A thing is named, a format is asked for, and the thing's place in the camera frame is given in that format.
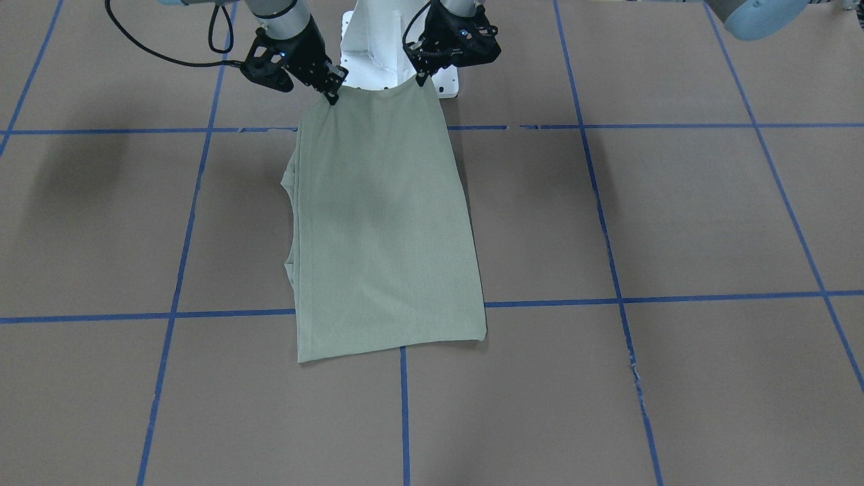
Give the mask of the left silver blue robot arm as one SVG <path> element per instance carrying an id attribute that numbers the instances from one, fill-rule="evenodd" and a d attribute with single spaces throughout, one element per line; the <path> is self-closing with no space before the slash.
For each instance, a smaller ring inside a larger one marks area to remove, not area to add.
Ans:
<path id="1" fill-rule="evenodd" d="M 706 6 L 738 40 L 756 41 L 780 31 L 809 1 L 707 1 Z M 445 68 L 493 63 L 501 53 L 499 28 L 479 1 L 429 1 L 402 32 L 402 49 L 423 86 Z"/>

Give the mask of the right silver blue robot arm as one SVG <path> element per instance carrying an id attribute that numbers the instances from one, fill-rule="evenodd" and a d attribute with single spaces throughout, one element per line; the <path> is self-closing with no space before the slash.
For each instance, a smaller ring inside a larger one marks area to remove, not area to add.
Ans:
<path id="1" fill-rule="evenodd" d="M 247 1 L 259 27 L 240 71 L 252 83 L 288 93 L 294 80 L 321 93 L 332 107 L 348 77 L 333 63 L 305 1 Z"/>

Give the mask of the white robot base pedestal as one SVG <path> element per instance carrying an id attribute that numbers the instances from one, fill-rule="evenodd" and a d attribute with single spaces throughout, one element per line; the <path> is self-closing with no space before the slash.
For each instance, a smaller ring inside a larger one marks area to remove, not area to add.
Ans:
<path id="1" fill-rule="evenodd" d="M 383 91 L 416 74 L 402 49 L 407 27 L 413 41 L 424 30 L 425 1 L 358 1 L 342 16 L 340 65 L 348 69 L 344 84 Z"/>

